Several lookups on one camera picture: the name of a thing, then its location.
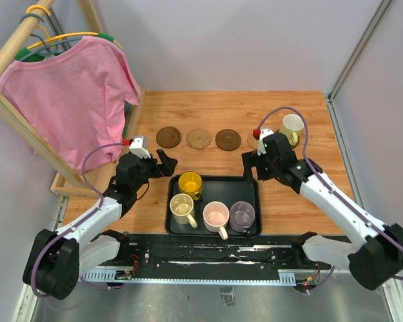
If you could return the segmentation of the woven rattan coaster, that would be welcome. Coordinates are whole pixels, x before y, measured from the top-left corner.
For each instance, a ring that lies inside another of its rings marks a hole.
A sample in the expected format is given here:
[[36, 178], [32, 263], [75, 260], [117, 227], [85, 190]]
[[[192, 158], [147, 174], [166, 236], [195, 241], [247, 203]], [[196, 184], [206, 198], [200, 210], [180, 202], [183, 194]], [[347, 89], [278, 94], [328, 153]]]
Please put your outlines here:
[[186, 136], [186, 141], [191, 148], [200, 150], [208, 147], [212, 141], [211, 133], [203, 128], [192, 129]]
[[252, 131], [248, 134], [247, 136], [247, 142], [250, 147], [253, 149], [257, 150], [259, 148], [260, 141], [259, 139], [261, 138], [261, 132], [260, 131]]

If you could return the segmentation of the pale green octagonal mug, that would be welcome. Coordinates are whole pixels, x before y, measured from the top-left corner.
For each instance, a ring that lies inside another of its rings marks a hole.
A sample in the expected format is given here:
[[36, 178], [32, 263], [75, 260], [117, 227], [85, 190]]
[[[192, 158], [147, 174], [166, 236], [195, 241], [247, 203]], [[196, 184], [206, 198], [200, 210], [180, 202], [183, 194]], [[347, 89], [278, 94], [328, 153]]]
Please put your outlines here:
[[288, 114], [282, 119], [279, 133], [286, 136], [291, 146], [297, 146], [303, 129], [304, 122], [302, 118], [296, 114]]

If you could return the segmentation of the purple mug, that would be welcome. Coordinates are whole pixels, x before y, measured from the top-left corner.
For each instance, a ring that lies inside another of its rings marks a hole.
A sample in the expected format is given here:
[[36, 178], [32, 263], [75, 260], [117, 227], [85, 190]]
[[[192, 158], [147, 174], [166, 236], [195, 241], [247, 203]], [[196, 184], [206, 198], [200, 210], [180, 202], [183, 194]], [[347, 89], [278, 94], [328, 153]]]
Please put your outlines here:
[[255, 222], [255, 209], [245, 201], [237, 201], [230, 208], [229, 225], [238, 233], [249, 235]]

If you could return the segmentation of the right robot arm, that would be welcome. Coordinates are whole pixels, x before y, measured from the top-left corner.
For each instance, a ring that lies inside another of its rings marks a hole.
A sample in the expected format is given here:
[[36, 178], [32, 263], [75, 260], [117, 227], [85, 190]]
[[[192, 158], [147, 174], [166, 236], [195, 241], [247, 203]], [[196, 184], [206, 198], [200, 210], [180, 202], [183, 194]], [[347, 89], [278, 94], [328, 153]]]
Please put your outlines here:
[[313, 161], [297, 159], [286, 136], [270, 129], [254, 131], [258, 148], [242, 154], [244, 177], [275, 179], [327, 214], [347, 241], [307, 232], [292, 242], [291, 260], [298, 268], [321, 262], [348, 270], [364, 288], [374, 290], [403, 270], [403, 228], [386, 225], [367, 213], [329, 179]]

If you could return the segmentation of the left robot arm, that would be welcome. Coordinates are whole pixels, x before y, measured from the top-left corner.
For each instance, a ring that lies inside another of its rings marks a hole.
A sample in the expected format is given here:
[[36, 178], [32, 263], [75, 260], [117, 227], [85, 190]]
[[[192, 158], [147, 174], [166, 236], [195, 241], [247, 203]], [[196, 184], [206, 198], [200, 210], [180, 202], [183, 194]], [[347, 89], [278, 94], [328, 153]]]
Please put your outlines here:
[[90, 210], [60, 229], [36, 235], [23, 282], [37, 297], [65, 299], [94, 267], [108, 260], [121, 266], [130, 259], [130, 248], [102, 230], [132, 208], [138, 190], [151, 179], [173, 175], [178, 161], [162, 149], [156, 152], [156, 158], [134, 151], [120, 157], [115, 176]]

